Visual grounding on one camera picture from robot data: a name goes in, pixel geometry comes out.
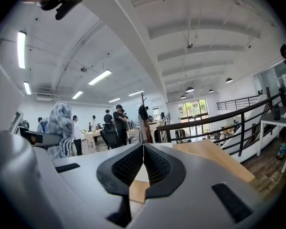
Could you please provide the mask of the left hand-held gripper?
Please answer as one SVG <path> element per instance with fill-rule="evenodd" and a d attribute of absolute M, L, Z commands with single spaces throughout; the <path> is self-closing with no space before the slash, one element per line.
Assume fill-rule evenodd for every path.
<path fill-rule="evenodd" d="M 17 110 L 10 125 L 9 132 L 14 135 L 20 135 L 37 147 L 50 147 L 60 144 L 61 135 L 45 134 L 29 130 L 29 123 L 23 119 L 23 112 Z"/>

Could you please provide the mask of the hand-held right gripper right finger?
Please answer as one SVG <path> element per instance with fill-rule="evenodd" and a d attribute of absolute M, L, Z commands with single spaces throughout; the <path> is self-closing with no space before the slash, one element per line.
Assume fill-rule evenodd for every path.
<path fill-rule="evenodd" d="M 145 144 L 144 165 L 157 179 L 133 229 L 232 229 L 261 203 L 248 183 L 202 156 Z"/>

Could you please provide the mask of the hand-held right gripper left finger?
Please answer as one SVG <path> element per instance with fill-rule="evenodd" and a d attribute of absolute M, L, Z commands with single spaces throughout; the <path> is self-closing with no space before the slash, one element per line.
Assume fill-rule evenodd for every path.
<path fill-rule="evenodd" d="M 42 200 L 43 229 L 141 229 L 143 214 L 131 215 L 129 185 L 143 163 L 143 146 L 51 160 L 34 149 Z"/>

